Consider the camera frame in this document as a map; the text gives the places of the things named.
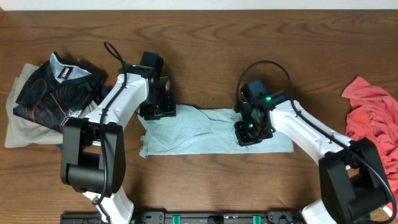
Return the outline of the light blue t-shirt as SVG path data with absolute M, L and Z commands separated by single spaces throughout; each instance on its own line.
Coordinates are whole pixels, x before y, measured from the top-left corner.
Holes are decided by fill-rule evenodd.
M 241 115 L 232 109 L 200 110 L 177 105 L 176 116 L 159 120 L 139 118 L 146 133 L 139 155 L 175 156 L 190 154 L 263 154 L 292 153 L 294 144 L 286 135 L 274 133 L 251 146 L 240 146 L 234 124 Z

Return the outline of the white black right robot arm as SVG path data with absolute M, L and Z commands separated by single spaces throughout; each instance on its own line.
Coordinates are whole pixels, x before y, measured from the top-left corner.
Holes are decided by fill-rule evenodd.
M 371 223 L 370 213 L 393 202 L 371 140 L 353 140 L 335 132 L 286 92 L 272 93 L 260 80 L 245 84 L 238 94 L 244 98 L 238 102 L 243 119 L 235 124 L 240 146 L 282 133 L 317 163 L 321 198 L 302 209 L 304 223 Z

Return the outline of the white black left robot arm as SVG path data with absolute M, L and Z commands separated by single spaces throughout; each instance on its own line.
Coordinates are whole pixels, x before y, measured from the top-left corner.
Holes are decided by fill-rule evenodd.
M 64 214 L 61 223 L 131 223 L 134 204 L 122 184 L 126 173 L 124 129 L 134 113 L 144 120 L 174 117 L 176 105 L 163 58 L 144 52 L 137 65 L 124 63 L 106 98 L 63 130 L 61 180 L 90 199 L 96 214 Z

